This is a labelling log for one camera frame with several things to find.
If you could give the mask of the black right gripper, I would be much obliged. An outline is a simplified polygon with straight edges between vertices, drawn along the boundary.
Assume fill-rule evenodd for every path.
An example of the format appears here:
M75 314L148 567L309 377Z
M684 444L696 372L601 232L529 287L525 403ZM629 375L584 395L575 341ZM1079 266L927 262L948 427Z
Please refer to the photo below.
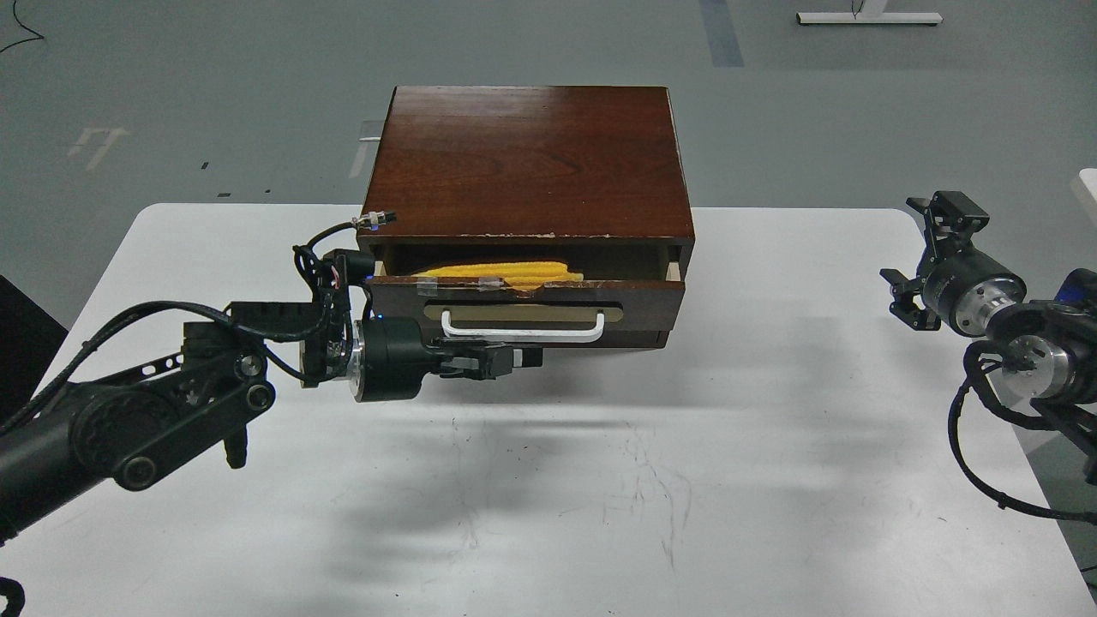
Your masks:
M1025 281L995 259L972 247L972 235L986 228L989 215L961 191L941 190L932 198L908 198L906 206L921 217L920 267L925 277L906 278L882 268L890 287L889 311L913 330L939 330L941 319L965 337L982 337L1003 308L1022 303ZM921 294L925 308L915 298Z

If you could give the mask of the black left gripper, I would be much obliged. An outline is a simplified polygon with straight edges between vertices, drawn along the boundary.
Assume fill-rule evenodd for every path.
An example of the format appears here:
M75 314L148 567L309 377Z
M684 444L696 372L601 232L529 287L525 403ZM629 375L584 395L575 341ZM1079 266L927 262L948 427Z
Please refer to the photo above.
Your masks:
M357 355L351 359L354 401L408 401L422 390L426 374L491 381L514 368L543 366L543 348L479 339L422 340L418 321L408 317L357 321Z

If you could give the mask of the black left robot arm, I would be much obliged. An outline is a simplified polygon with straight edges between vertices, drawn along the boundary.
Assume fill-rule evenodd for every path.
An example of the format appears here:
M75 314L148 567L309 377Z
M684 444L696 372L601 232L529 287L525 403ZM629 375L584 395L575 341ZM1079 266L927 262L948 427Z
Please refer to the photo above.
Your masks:
M371 251L316 246L341 231L373 231L395 222L369 212L293 247L307 302L231 302L226 308L151 301L125 308L82 344L79 352L3 423L3 540L112 480L136 492L222 444L240 469L247 427L278 399L270 367L305 389L348 380L360 403L408 401L426 375L490 381L543 363L533 344L486 336L422 340L416 319L365 311L353 319L350 291L369 289ZM184 324L176 355L93 381L72 374L99 347L140 319L165 311L195 317Z

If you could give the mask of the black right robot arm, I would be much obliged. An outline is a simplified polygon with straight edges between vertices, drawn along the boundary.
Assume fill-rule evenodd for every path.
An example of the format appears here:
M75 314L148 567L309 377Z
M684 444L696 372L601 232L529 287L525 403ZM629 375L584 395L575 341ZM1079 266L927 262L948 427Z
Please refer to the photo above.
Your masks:
M908 198L925 242L916 274L883 269L890 312L914 330L948 326L980 354L1002 359L1000 382L1027 399L1034 416L1004 410L1030 430L1059 431L1085 455L1094 483L1094 271L1072 271L1047 301L1027 300L1022 278L979 250L988 214L960 191Z

